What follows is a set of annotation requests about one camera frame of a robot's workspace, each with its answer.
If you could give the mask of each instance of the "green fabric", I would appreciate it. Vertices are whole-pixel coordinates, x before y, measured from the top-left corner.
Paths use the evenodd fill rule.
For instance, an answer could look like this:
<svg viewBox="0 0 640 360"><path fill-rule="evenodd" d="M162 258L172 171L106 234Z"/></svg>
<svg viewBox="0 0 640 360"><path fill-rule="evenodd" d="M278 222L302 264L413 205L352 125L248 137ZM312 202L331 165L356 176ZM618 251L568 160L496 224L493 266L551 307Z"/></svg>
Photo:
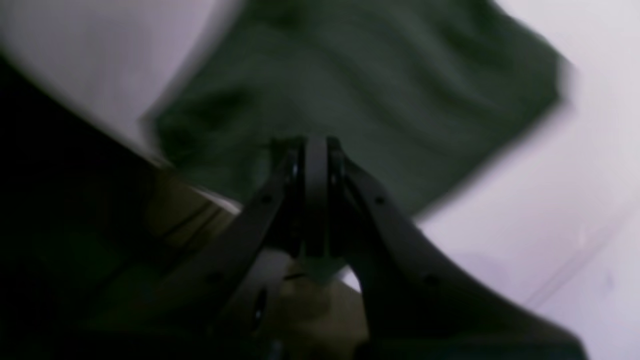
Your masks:
<svg viewBox="0 0 640 360"><path fill-rule="evenodd" d="M188 180L240 202L274 143L337 136L416 213L557 99L557 59L483 0L249 0L157 131Z"/></svg>

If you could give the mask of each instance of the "black mount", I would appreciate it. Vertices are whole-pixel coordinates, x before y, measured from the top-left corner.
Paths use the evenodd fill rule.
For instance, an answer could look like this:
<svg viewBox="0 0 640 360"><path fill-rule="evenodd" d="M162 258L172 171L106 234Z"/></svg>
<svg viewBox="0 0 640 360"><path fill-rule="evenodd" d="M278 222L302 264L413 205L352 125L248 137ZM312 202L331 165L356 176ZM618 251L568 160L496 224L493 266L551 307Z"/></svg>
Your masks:
<svg viewBox="0 0 640 360"><path fill-rule="evenodd" d="M167 344L196 337L240 352L268 338L280 283L302 249L342 257L358 277L371 335L358 358L586 358L575 336L442 254L334 138L292 146L229 228L170 274L152 300L94 318L84 332Z"/></svg>

